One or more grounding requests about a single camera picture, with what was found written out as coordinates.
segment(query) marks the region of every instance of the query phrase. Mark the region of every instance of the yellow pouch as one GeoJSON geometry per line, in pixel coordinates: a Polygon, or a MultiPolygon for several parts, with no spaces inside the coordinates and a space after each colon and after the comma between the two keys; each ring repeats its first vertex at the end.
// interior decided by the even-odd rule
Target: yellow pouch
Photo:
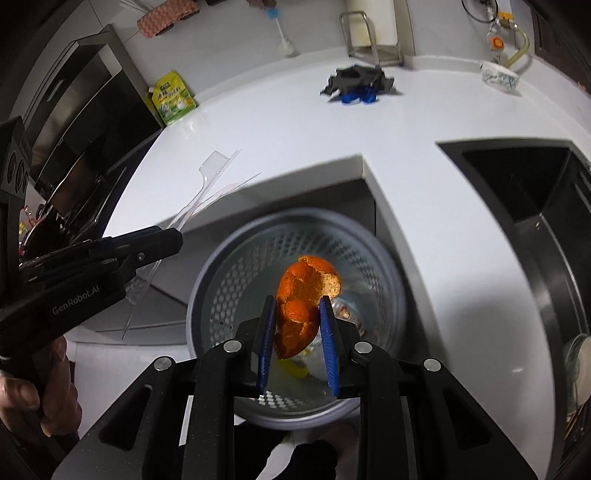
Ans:
{"type": "Polygon", "coordinates": [[[197,106],[183,79],[174,70],[156,82],[152,101],[166,125],[174,123],[197,106]]]}

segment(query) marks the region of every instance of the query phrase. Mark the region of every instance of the kitchen counter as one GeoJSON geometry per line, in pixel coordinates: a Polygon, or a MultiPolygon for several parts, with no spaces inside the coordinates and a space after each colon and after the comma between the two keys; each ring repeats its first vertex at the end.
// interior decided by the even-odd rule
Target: kitchen counter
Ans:
{"type": "Polygon", "coordinates": [[[391,209],[388,228],[409,276],[431,352],[480,402],[539,478],[556,421],[550,350],[525,274],[484,202],[436,142],[485,137],[573,140],[589,133],[521,82],[514,94],[460,70],[386,69],[397,95],[372,105],[328,102],[319,92],[338,67],[324,61],[210,99],[164,130],[129,182],[105,235],[177,213],[202,184],[198,168],[218,150],[240,150],[215,190],[332,160],[362,157],[391,209]]]}

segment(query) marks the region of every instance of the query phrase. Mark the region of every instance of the yellow hose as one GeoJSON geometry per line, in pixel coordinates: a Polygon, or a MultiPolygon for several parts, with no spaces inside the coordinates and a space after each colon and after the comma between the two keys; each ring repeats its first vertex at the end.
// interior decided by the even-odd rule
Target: yellow hose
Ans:
{"type": "Polygon", "coordinates": [[[509,60],[507,60],[503,64],[503,66],[507,68],[511,67],[511,65],[513,65],[517,60],[519,60],[523,55],[525,55],[527,51],[530,49],[530,38],[527,36],[527,34],[522,29],[520,29],[520,27],[515,26],[514,28],[521,34],[524,43],[523,46],[515,53],[515,55],[513,55],[509,60]]]}

